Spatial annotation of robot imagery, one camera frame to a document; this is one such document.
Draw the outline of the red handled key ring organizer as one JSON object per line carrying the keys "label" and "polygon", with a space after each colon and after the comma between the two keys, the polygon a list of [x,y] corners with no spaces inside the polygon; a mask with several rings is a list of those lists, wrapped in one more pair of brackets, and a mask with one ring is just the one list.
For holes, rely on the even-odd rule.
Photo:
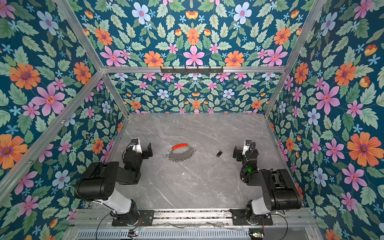
{"label": "red handled key ring organizer", "polygon": [[191,159],[195,154],[195,148],[187,143],[173,146],[167,155],[167,158],[174,163],[184,162]]}

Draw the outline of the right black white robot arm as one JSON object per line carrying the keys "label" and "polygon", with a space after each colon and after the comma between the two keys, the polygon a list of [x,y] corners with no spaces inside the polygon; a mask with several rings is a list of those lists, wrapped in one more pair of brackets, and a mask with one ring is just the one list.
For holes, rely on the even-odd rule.
{"label": "right black white robot arm", "polygon": [[298,189],[286,169],[258,168],[259,152],[254,143],[246,144],[242,150],[234,148],[233,158],[242,163],[240,180],[249,187],[260,187],[262,196],[250,200],[241,210],[231,209],[235,226],[271,225],[271,213],[299,210],[302,199]]}

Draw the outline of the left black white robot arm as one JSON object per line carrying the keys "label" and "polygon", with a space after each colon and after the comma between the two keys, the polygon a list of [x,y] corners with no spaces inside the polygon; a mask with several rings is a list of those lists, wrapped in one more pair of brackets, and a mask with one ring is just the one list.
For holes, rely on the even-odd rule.
{"label": "left black white robot arm", "polygon": [[153,210],[139,211],[134,200],[126,198],[116,189],[116,184],[138,184],[143,160],[153,156],[151,144],[142,150],[136,142],[138,139],[134,139],[123,152],[123,168],[119,162],[92,163],[76,183],[75,197],[110,209],[113,227],[148,227],[154,220]]}

